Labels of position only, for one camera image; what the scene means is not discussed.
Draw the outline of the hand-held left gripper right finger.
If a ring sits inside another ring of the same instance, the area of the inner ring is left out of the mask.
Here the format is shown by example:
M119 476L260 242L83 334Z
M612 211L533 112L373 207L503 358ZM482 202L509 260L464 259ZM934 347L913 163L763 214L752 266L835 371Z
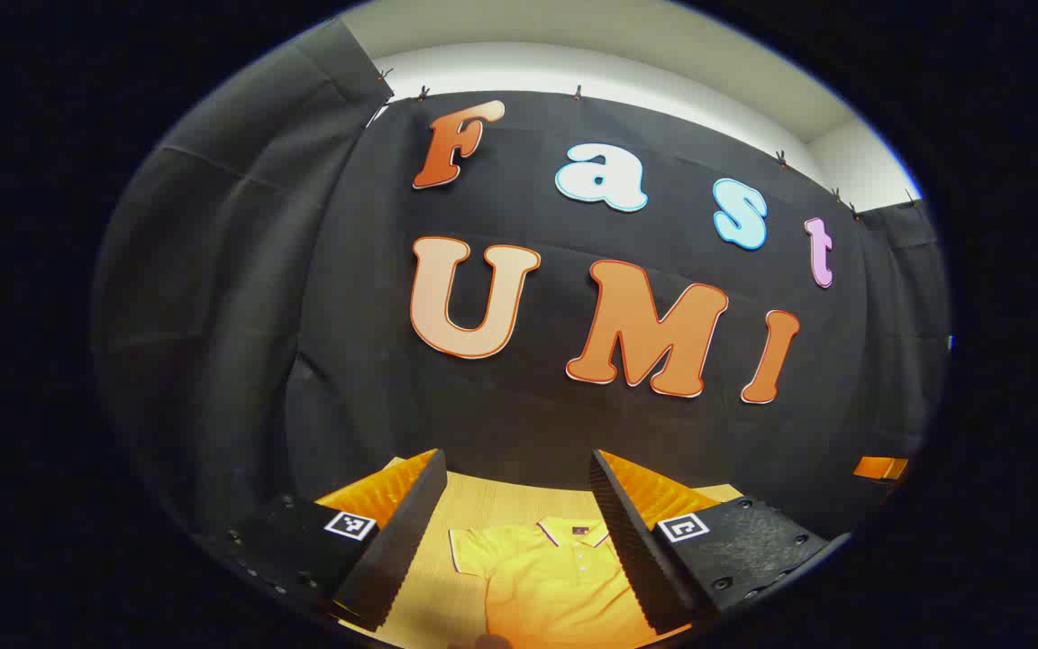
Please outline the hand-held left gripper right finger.
M761 498L716 501L597 449L590 489L647 623L668 633L773 599L849 541L812 533Z

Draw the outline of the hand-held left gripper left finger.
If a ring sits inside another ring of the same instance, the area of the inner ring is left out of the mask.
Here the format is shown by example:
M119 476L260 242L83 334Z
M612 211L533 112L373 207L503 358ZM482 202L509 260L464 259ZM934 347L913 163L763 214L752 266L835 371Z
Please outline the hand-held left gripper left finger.
M204 549L301 615L375 632L446 484L445 453L429 449L315 501L273 498L206 535Z

